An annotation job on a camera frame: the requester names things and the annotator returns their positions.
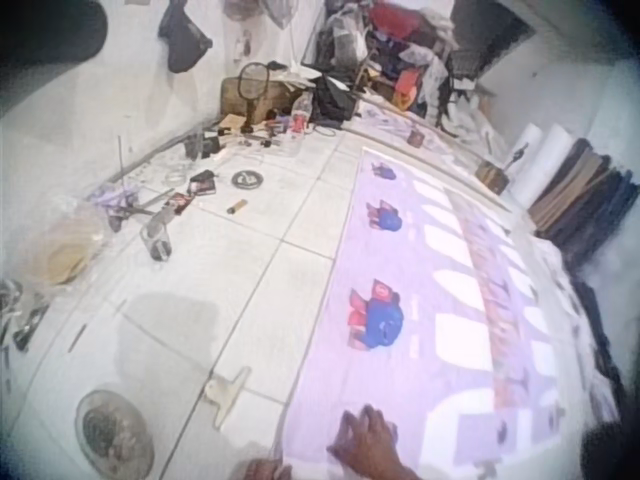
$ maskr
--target cartoon character print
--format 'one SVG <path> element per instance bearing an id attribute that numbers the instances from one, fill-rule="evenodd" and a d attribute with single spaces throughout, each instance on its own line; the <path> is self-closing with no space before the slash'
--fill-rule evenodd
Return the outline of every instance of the cartoon character print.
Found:
<path id="1" fill-rule="evenodd" d="M 376 230 L 388 230 L 390 232 L 400 230 L 402 228 L 402 218 L 400 218 L 398 213 L 398 209 L 384 200 L 380 200 L 380 206 L 378 208 L 367 203 L 369 226 Z"/>
<path id="2" fill-rule="evenodd" d="M 397 178 L 396 172 L 386 163 L 380 162 L 378 165 L 374 163 L 371 168 L 376 177 L 384 178 L 385 180 L 395 180 Z"/>
<path id="3" fill-rule="evenodd" d="M 379 280 L 373 281 L 371 300 L 364 300 L 351 290 L 349 314 L 351 327 L 349 346 L 356 350 L 388 347 L 400 335 L 404 314 L 400 308 L 400 295 Z"/>

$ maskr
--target metal drain cover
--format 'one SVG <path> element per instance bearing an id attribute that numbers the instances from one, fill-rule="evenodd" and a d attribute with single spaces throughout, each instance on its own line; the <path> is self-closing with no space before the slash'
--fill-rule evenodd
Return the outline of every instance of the metal drain cover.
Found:
<path id="1" fill-rule="evenodd" d="M 153 466 L 153 441 L 144 418 L 126 398 L 107 390 L 85 396 L 76 411 L 82 452 L 105 478 L 142 480 Z"/>

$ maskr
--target plastic bottle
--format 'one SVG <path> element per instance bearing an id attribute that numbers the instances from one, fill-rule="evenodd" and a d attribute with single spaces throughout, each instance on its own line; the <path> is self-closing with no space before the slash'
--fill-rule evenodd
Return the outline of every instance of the plastic bottle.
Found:
<path id="1" fill-rule="evenodd" d="M 295 157 L 300 152 L 312 109 L 313 94 L 311 92 L 304 92 L 293 104 L 289 132 L 283 142 L 285 155 Z"/>

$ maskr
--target purple banner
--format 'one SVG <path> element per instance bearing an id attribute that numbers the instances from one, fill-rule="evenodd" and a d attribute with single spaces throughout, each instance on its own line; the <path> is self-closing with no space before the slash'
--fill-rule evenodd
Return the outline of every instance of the purple banner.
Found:
<path id="1" fill-rule="evenodd" d="M 342 413 L 367 403 L 397 425 L 414 469 L 428 460 L 429 416 L 445 410 L 455 444 L 443 463 L 454 467 L 554 436 L 554 361 L 536 296 L 507 233 L 479 206 L 366 151 L 287 414 L 285 458 L 332 462 Z M 467 409 L 461 398 L 476 392 L 490 401 Z M 523 409 L 533 424 L 518 433 Z"/>

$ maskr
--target paper roll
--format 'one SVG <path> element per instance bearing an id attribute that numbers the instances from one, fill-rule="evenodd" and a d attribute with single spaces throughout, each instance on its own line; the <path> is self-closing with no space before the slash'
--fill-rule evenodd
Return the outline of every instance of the paper roll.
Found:
<path id="1" fill-rule="evenodd" d="M 509 189 L 524 208 L 529 209 L 553 179 L 571 151 L 574 138 L 560 125 L 553 125 L 536 156 L 524 166 Z"/>
<path id="2" fill-rule="evenodd" d="M 525 165 L 528 165 L 535 158 L 543 136 L 542 130 L 537 125 L 533 123 L 527 125 L 503 162 L 505 173 L 509 179 L 516 178 Z"/>

